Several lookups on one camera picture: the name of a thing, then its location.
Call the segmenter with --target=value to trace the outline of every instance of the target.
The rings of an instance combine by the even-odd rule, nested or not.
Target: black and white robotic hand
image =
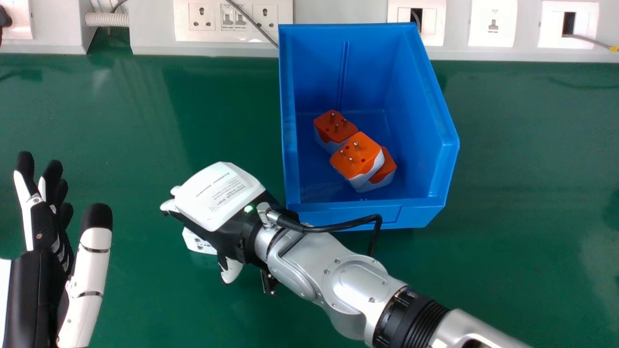
[[[0,259],[0,348],[87,347],[105,288],[112,212],[100,203],[86,208],[75,255],[63,166],[51,161],[38,185],[34,171],[32,154],[21,152],[13,179],[27,251]]]
[[[217,254],[225,284],[244,264],[253,264],[262,272],[265,293],[274,295],[283,284],[320,306],[345,337],[380,348],[529,347],[462,310],[448,310],[390,276],[374,257],[356,254],[325,233],[377,215],[302,225],[255,177],[224,162],[175,186],[171,195],[162,212],[184,224],[190,250]]]

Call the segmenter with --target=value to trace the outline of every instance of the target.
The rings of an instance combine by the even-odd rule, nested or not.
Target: blue plastic bin
[[[460,140],[416,26],[280,25],[279,43],[286,206],[313,225],[381,214],[383,228],[426,226],[445,205]],[[357,193],[331,167],[313,138],[329,109],[389,149],[391,185]]]

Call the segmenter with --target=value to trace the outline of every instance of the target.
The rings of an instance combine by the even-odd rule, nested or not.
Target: gray cable
[[[271,37],[269,36],[269,34],[267,34],[267,32],[265,32],[260,25],[258,25],[258,23],[256,23],[254,21],[253,18],[251,18],[245,11],[243,11],[243,9],[241,7],[239,7],[239,5],[235,4],[234,1],[232,0],[226,0],[227,3],[229,3],[232,7],[234,7],[238,12],[240,12],[243,17],[245,17],[252,25],[254,25],[254,27],[256,27],[256,29],[258,29],[258,31],[264,35],[264,37],[267,38],[267,40],[273,44],[273,46],[275,46],[275,48],[279,48],[279,45],[277,44],[277,42],[275,42],[273,39],[271,39]]]
[[[419,30],[419,32],[422,32],[422,28],[421,28],[422,21],[419,20],[419,17],[415,13],[415,11],[413,11],[413,9],[410,9],[410,14],[412,14],[413,17],[415,17],[415,23],[417,23],[417,30]]]
[[[611,45],[607,45],[607,44],[605,44],[605,43],[603,43],[603,42],[599,42],[599,41],[597,41],[597,40],[593,40],[592,38],[583,37],[583,36],[580,36],[580,35],[563,34],[563,37],[577,38],[578,40],[582,40],[582,41],[591,42],[591,43],[593,43],[593,44],[595,44],[595,45],[598,45],[598,46],[604,47],[604,48],[606,48],[607,50],[610,50],[610,49],[611,49],[611,47],[613,47],[613,46],[611,46]]]
[[[114,5],[114,7],[112,7],[112,11],[111,13],[116,12],[116,10],[118,10],[118,8],[120,7],[120,5],[124,4],[125,2],[127,2],[128,0],[118,0],[118,2],[116,3],[116,5]]]

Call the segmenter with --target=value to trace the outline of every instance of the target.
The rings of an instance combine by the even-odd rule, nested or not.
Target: green tabletop surface
[[[433,62],[461,139],[447,206],[427,228],[387,230],[390,274],[534,347],[619,347],[619,65]],[[79,219],[114,212],[91,348],[363,347],[246,267],[223,286],[159,205],[220,160],[281,201],[276,59],[134,56],[99,31],[87,56],[0,55],[0,257],[24,250],[12,183],[60,159]],[[370,232],[338,233],[363,253]]]

